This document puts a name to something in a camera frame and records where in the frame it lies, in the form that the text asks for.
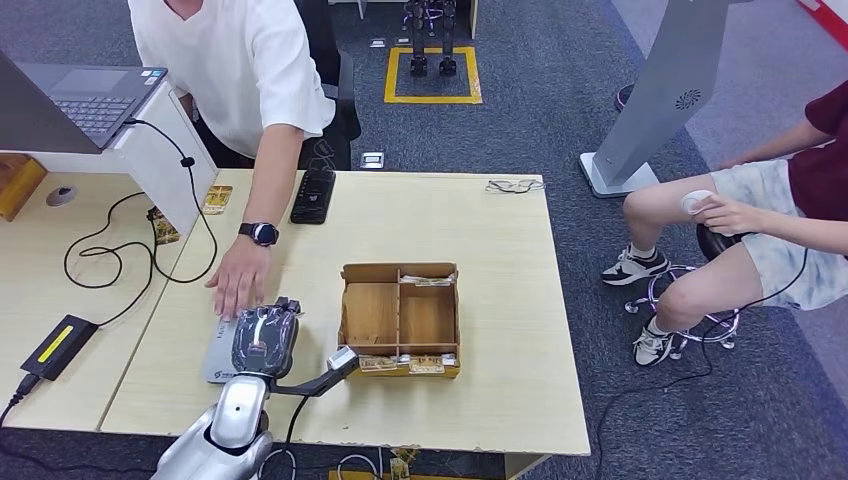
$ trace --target tie-dye shorts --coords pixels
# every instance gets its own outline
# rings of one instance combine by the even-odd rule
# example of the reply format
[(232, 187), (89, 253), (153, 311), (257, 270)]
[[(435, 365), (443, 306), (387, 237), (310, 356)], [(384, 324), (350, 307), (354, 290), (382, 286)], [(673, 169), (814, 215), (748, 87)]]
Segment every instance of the tie-dye shorts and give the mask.
[[(747, 163), (711, 175), (720, 195), (754, 207), (803, 216), (792, 198), (785, 159)], [(804, 247), (776, 237), (746, 235), (742, 243), (760, 274), (763, 296), (788, 285), (804, 263)], [(764, 305), (814, 310), (845, 295), (848, 295), (848, 260), (842, 255), (811, 249), (798, 280)]]

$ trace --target white t-shirt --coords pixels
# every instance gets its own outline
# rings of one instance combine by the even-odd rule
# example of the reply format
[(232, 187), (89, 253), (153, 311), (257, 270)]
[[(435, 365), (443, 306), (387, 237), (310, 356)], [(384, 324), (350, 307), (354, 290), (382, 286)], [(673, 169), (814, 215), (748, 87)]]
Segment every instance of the white t-shirt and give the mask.
[(183, 20), (164, 0), (129, 0), (144, 65), (168, 69), (230, 149), (255, 157), (269, 125), (319, 137), (335, 115), (293, 0), (205, 0)]

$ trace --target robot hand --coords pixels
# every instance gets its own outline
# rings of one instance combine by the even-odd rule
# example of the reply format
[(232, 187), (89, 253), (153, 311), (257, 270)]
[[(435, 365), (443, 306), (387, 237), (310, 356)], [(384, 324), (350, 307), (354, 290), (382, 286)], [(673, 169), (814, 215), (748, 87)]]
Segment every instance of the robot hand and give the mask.
[(238, 374), (224, 385), (209, 407), (159, 459), (152, 480), (248, 480), (271, 453), (273, 436), (264, 411), (270, 393), (318, 397), (358, 366), (349, 347), (334, 353), (328, 371), (295, 387), (276, 380), (291, 370), (300, 304), (280, 298), (242, 312), (233, 341)]

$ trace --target white sensor on leg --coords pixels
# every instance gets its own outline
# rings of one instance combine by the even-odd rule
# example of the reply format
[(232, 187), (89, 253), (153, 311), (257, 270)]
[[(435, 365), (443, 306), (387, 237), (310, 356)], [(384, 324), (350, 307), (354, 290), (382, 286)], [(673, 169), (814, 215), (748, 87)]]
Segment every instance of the white sensor on leg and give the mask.
[(703, 208), (695, 208), (698, 202), (709, 197), (714, 192), (709, 190), (695, 190), (694, 192), (689, 192), (680, 199), (680, 209), (683, 210), (683, 213), (687, 215), (697, 215), (704, 211)]

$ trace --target stool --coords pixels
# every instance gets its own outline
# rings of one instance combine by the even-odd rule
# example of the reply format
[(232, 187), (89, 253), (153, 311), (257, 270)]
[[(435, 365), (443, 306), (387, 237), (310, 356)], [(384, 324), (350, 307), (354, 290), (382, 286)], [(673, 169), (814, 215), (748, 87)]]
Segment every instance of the stool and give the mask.
[[(725, 237), (720, 233), (713, 233), (709, 228), (698, 224), (695, 230), (696, 236), (698, 237), (698, 246), (701, 248), (701, 252), (707, 258), (707, 261), (712, 261), (717, 256), (721, 255), (722, 252), (730, 248), (731, 246), (742, 241), (742, 235), (734, 235), (732, 237)], [(688, 265), (672, 265), (669, 267), (668, 271), (662, 273), (660, 275), (656, 275), (651, 278), (650, 283), (648, 283), (648, 292), (645, 297), (640, 298), (638, 300), (634, 300), (632, 302), (627, 302), (624, 305), (624, 309), (627, 313), (633, 313), (639, 311), (639, 305), (647, 303), (653, 313), (657, 313), (657, 302), (659, 302), (659, 297), (654, 292), (657, 281), (663, 277), (668, 277), (672, 282), (677, 280), (680, 275), (683, 275), (687, 272), (692, 272), (697, 270), (697, 267), (692, 267)], [(736, 328), (739, 326), (739, 310), (736, 309), (733, 311), (733, 318), (727, 320), (721, 324), (720, 327), (716, 327), (718, 333), (709, 336), (709, 337), (701, 337), (689, 333), (688, 330), (682, 332), (676, 332), (680, 338), (680, 344), (676, 347), (673, 347), (673, 350), (669, 354), (674, 360), (680, 359), (683, 349), (686, 347), (686, 344), (691, 340), (693, 342), (705, 342), (705, 343), (720, 343), (722, 347), (731, 349), (735, 346), (734, 337), (736, 337)], [(704, 318), (714, 322), (721, 322), (721, 318), (716, 317), (715, 314), (706, 315)]]

